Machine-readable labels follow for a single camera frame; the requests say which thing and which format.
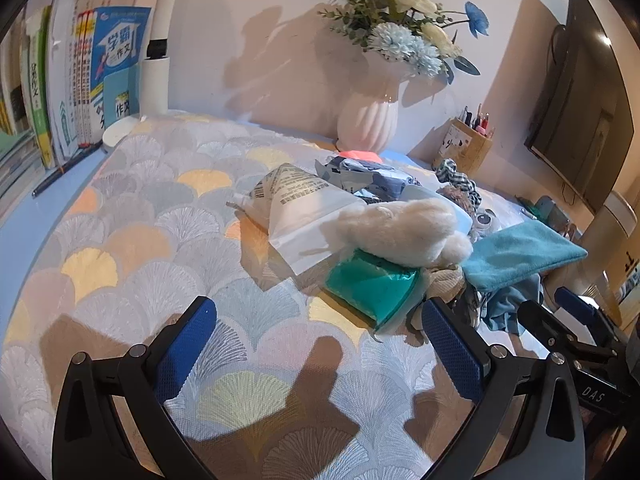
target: screw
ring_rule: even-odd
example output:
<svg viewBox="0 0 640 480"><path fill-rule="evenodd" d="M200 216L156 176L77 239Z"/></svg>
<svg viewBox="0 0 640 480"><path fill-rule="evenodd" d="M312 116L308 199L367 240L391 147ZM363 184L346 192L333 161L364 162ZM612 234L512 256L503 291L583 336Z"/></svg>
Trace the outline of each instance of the screw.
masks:
<svg viewBox="0 0 640 480"><path fill-rule="evenodd" d="M562 354L559 354L558 352L553 352L551 354L551 360L557 365L564 364L564 356Z"/></svg>
<svg viewBox="0 0 640 480"><path fill-rule="evenodd" d="M507 357L509 351L502 345L492 345L491 354L498 359L504 359Z"/></svg>
<svg viewBox="0 0 640 480"><path fill-rule="evenodd" d="M129 349L129 355L131 357L142 357L146 352L146 346L144 346L143 344L140 345L133 345L130 349Z"/></svg>
<svg viewBox="0 0 640 480"><path fill-rule="evenodd" d="M84 362L86 359L86 354L84 352L78 352L71 358L71 362L75 365L79 365Z"/></svg>

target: white plush toy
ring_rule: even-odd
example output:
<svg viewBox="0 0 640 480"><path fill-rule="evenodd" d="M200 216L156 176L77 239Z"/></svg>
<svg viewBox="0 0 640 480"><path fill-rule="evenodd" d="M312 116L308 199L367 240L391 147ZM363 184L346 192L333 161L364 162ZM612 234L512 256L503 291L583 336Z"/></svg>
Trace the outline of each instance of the white plush toy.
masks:
<svg viewBox="0 0 640 480"><path fill-rule="evenodd" d="M439 198L367 205L343 211L337 220L347 243L404 267L428 269L471 256L471 241L456 225L453 208Z"/></svg>

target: green packet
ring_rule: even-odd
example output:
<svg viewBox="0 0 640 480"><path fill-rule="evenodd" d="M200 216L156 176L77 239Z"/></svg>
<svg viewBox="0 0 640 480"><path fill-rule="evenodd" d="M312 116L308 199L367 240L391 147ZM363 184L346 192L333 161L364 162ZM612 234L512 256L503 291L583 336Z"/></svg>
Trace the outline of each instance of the green packet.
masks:
<svg viewBox="0 0 640 480"><path fill-rule="evenodd" d="M357 249L329 273L324 287L376 322L376 330L402 306L420 277L407 269Z"/></svg>

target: ribbed ceramic vase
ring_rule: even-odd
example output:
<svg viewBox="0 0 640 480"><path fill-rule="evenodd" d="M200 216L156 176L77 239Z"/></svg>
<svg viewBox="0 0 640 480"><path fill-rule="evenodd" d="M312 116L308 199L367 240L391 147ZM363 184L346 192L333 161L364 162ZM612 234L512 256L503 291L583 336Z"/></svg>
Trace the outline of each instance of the ribbed ceramic vase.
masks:
<svg viewBox="0 0 640 480"><path fill-rule="evenodd" d="M358 83L338 117L338 149L382 152L398 127L400 83L411 75L402 61L389 62L379 53L365 54L367 76Z"/></svg>

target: cream flower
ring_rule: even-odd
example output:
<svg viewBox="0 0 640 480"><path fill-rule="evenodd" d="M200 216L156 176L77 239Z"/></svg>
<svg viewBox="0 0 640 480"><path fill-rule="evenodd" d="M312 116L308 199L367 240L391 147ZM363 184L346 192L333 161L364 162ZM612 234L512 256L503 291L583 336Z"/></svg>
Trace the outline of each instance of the cream flower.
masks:
<svg viewBox="0 0 640 480"><path fill-rule="evenodd" d="M435 16L438 12L438 6L431 0L396 0L396 8L398 12L407 12L409 9L415 9L429 17Z"/></svg>
<svg viewBox="0 0 640 480"><path fill-rule="evenodd" d="M458 57L462 54L462 49L454 45L447 33L434 23L423 23L420 28L422 37L436 46L440 54L444 57Z"/></svg>

